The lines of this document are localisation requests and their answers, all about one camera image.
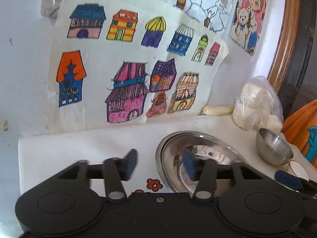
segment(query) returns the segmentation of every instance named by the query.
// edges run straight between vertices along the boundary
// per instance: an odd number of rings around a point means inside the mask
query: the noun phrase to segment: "yellow dome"
[[[165,31],[166,30],[166,21],[163,17],[155,17],[148,21],[145,25],[145,29],[149,31]]]

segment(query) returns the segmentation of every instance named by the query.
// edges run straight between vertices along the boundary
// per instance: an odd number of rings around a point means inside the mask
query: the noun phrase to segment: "orange roof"
[[[58,66],[56,81],[61,83],[64,81],[65,74],[68,73],[68,66],[70,64],[74,65],[73,73],[74,80],[78,81],[87,76],[84,65],[82,63],[80,51],[72,51],[63,53],[61,56],[61,62]]]
[[[117,14],[114,15],[114,20],[119,20],[123,22],[133,22],[137,23],[137,13],[136,12],[131,12],[131,11],[126,11],[126,10],[120,10],[118,11]]]

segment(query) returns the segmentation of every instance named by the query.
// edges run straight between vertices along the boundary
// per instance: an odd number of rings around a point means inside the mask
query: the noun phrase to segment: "red flower drawing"
[[[152,190],[154,192],[157,192],[159,189],[163,188],[163,185],[161,184],[160,180],[158,180],[158,179],[153,180],[153,179],[149,178],[149,179],[147,179],[146,182],[147,182],[146,187],[149,190]]]

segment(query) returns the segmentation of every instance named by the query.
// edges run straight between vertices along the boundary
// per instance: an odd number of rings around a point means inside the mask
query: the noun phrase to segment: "wooden frame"
[[[285,0],[282,30],[267,77],[276,92],[279,91],[282,85],[293,52],[299,17],[299,3],[300,0]]]

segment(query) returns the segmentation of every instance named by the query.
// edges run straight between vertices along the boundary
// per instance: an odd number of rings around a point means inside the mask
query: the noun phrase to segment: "metal screw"
[[[206,200],[211,197],[211,193],[208,191],[199,191],[196,193],[196,197],[202,200]]]
[[[124,197],[124,194],[121,191],[113,191],[109,193],[109,198],[112,200],[119,200]]]
[[[156,202],[163,202],[163,201],[164,201],[164,198],[161,198],[161,197],[156,198]]]

